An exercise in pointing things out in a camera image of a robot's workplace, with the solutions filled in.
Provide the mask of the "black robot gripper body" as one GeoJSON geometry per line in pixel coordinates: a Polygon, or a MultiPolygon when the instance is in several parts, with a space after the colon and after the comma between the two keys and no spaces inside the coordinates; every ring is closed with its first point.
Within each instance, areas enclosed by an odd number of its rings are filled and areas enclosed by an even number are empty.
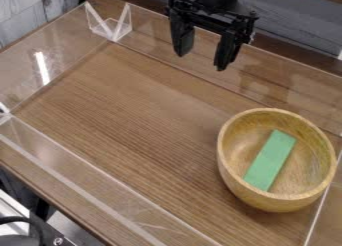
{"type": "Polygon", "coordinates": [[[167,15],[182,35],[195,27],[216,34],[228,31],[239,43],[250,43],[259,16],[239,0],[168,0],[167,15]]]}

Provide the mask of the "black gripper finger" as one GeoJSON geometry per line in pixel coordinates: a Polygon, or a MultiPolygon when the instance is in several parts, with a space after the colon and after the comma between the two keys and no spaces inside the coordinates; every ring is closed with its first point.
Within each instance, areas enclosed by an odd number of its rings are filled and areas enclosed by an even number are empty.
{"type": "Polygon", "coordinates": [[[214,57],[214,65],[218,71],[223,71],[236,59],[243,41],[235,31],[226,30],[220,35],[214,57]]]}
{"type": "Polygon", "coordinates": [[[195,29],[186,17],[175,10],[170,11],[170,29],[174,51],[183,57],[194,47],[195,29]]]}

